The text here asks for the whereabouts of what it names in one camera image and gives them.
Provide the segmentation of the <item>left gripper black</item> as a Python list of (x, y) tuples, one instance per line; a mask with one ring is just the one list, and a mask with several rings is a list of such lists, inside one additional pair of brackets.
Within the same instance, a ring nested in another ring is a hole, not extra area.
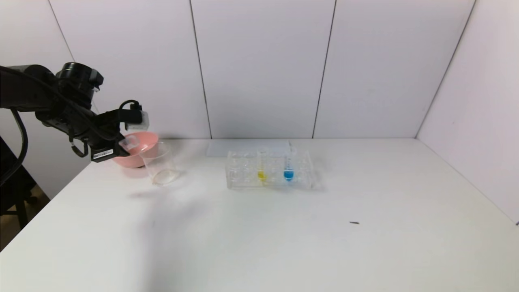
[(99, 140), (90, 142), (90, 160), (95, 163), (107, 161), (115, 157), (128, 157), (130, 153), (127, 151), (126, 142), (122, 134), (118, 134), (115, 140)]

